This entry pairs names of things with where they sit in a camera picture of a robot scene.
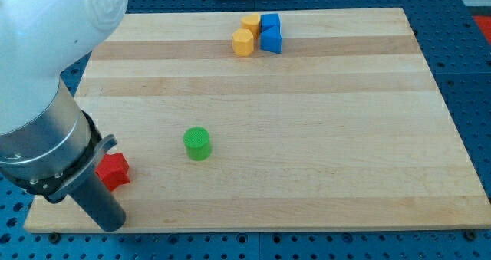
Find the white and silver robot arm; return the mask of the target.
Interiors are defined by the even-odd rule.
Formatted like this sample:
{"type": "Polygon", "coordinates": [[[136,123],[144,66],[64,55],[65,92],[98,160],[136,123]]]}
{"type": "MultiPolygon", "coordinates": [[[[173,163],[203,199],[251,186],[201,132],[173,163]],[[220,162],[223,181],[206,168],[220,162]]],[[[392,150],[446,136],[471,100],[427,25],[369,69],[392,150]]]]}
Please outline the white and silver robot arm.
{"type": "Polygon", "coordinates": [[[51,202],[100,137],[61,72],[121,23],[128,0],[1,0],[1,171],[51,202]]]}

